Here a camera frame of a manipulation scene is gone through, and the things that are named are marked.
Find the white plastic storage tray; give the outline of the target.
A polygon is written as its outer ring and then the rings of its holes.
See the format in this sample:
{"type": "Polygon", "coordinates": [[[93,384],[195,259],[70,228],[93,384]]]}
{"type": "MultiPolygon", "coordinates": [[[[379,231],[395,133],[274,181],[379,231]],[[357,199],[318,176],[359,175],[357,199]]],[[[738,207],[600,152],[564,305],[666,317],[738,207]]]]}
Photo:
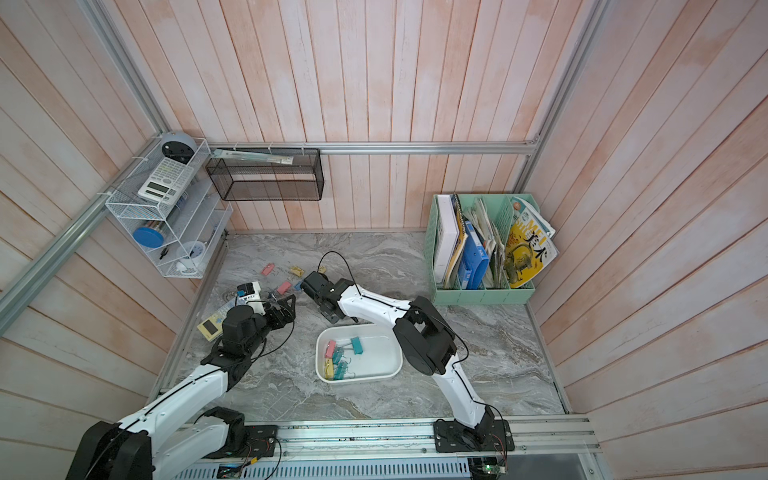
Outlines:
{"type": "Polygon", "coordinates": [[[316,340],[315,370],[321,381],[328,384],[386,380],[396,376],[403,367],[402,350],[391,330],[374,324],[331,327],[316,340]],[[323,376],[324,352],[330,340],[336,341],[333,364],[349,363],[349,376],[329,381],[323,376]]]}

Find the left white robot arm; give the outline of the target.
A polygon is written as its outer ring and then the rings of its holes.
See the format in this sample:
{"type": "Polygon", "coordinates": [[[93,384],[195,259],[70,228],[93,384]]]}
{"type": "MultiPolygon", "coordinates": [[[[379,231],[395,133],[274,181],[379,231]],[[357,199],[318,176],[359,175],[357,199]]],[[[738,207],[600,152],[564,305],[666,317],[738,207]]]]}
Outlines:
{"type": "Polygon", "coordinates": [[[294,322],[296,297],[229,309],[211,352],[179,384],[115,423],[97,422],[84,434],[70,479],[171,479],[205,457],[249,455],[242,413],[210,408],[236,386],[262,355],[267,336],[294,322]]]}

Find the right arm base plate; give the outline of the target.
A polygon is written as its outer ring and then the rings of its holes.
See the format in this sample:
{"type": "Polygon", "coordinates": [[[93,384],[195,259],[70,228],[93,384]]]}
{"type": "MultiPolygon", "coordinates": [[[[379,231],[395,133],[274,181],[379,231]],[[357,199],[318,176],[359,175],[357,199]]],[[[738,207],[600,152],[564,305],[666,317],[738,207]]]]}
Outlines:
{"type": "Polygon", "coordinates": [[[515,449],[506,420],[484,419],[476,428],[469,428],[456,420],[438,419],[432,427],[439,453],[510,453],[515,449]]]}

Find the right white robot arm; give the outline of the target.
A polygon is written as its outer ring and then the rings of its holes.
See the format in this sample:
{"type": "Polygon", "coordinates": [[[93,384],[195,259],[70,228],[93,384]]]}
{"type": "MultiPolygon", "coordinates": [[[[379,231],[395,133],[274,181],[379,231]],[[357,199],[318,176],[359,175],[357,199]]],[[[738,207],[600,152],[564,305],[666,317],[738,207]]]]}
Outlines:
{"type": "Polygon", "coordinates": [[[463,371],[464,358],[457,353],[458,336],[429,299],[397,300],[370,292],[349,279],[333,283],[318,271],[303,280],[302,290],[333,324],[349,317],[390,329],[409,364],[432,377],[454,415],[452,420],[433,423],[438,452],[514,449],[509,423],[476,394],[463,371]]]}

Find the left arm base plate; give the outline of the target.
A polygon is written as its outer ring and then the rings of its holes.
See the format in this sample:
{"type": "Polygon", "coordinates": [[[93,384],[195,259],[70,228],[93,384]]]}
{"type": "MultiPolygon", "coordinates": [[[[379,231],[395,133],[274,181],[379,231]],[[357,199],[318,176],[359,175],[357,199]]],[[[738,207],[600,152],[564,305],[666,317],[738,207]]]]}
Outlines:
{"type": "Polygon", "coordinates": [[[277,425],[235,425],[230,428],[224,445],[206,455],[206,458],[271,458],[275,453],[277,433],[277,425]]]}

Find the teal binder clip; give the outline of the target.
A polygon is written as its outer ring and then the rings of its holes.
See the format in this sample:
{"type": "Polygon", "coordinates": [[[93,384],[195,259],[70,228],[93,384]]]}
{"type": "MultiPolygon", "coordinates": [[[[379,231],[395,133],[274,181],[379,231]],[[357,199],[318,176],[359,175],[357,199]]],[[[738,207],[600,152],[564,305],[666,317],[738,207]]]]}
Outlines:
{"type": "Polygon", "coordinates": [[[349,363],[341,360],[338,364],[334,365],[332,379],[334,381],[344,380],[349,376],[349,363]]]}

